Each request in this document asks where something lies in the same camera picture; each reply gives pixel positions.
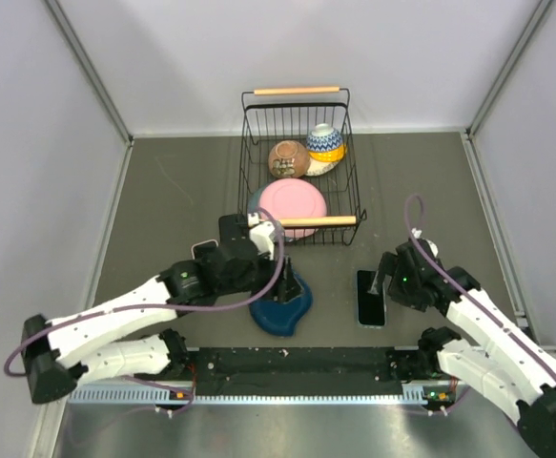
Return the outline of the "pink phone case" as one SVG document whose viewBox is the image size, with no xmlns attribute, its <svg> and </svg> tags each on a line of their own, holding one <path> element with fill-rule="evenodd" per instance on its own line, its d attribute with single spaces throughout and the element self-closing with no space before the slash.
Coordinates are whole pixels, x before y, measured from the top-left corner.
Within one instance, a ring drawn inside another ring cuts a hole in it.
<svg viewBox="0 0 556 458">
<path fill-rule="evenodd" d="M 200 259 L 218 247 L 216 239 L 208 239 L 195 243 L 191 247 L 191 255 L 194 260 Z"/>
</svg>

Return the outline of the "black ring phone case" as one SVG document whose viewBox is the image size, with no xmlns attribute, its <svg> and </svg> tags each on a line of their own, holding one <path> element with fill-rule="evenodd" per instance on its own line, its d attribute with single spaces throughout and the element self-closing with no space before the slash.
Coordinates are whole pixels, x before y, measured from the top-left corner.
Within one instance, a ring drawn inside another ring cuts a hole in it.
<svg viewBox="0 0 556 458">
<path fill-rule="evenodd" d="M 247 219 L 241 214 L 221 216 L 218 219 L 219 245 L 221 247 L 252 247 Z"/>
</svg>

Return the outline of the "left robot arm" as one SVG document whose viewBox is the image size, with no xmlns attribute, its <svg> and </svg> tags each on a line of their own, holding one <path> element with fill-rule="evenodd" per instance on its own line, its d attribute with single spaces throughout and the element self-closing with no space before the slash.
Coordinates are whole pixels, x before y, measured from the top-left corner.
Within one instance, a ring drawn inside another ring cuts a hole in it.
<svg viewBox="0 0 556 458">
<path fill-rule="evenodd" d="M 261 329 L 293 336 L 313 296 L 290 257 L 277 255 L 277 247 L 247 238 L 198 243 L 190 259 L 93 310 L 61 319 L 41 314 L 26 319 L 21 357 L 31 401 L 48 404 L 98 380 L 182 376 L 189 355 L 178 332 L 166 329 L 134 341 L 129 335 L 211 309 L 224 296 L 249 294 L 246 304 Z"/>
</svg>

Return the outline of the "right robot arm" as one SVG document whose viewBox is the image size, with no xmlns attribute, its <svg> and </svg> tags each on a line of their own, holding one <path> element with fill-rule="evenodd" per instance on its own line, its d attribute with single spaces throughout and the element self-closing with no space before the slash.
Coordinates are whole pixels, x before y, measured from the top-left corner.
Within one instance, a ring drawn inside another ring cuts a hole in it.
<svg viewBox="0 0 556 458">
<path fill-rule="evenodd" d="M 381 255 L 368 290 L 413 310 L 438 310 L 451 324 L 423 331 L 420 371 L 464 382 L 511 421 L 537 456 L 556 457 L 556 358 L 471 274 L 460 266 L 443 269 L 436 245 L 412 237 Z"/>
</svg>

